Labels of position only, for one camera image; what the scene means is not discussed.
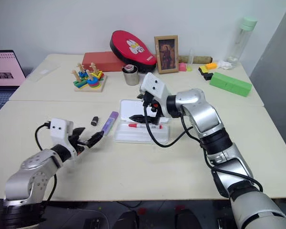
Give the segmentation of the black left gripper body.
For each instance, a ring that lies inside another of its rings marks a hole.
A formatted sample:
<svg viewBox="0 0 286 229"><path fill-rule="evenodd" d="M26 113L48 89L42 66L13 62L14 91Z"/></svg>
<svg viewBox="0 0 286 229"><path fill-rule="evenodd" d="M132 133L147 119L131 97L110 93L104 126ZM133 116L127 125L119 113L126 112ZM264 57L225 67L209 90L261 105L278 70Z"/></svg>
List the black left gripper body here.
<svg viewBox="0 0 286 229"><path fill-rule="evenodd" d="M88 140L81 139L79 135L71 135L68 140L75 149L76 155L80 155L85 150L84 147L89 144Z"/></svg>

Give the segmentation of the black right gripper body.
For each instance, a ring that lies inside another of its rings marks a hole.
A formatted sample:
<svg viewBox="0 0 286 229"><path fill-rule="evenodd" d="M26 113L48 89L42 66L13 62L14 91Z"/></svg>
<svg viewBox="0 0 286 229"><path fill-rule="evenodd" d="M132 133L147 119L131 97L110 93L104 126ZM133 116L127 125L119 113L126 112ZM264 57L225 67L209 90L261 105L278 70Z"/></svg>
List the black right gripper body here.
<svg viewBox="0 0 286 229"><path fill-rule="evenodd" d="M148 91L139 93L137 99L140 99L143 103L143 114L137 115L140 119L160 119L166 116L166 95L156 95ZM155 116L150 116L147 113L147 108L150 107L151 112L155 113Z"/></svg>

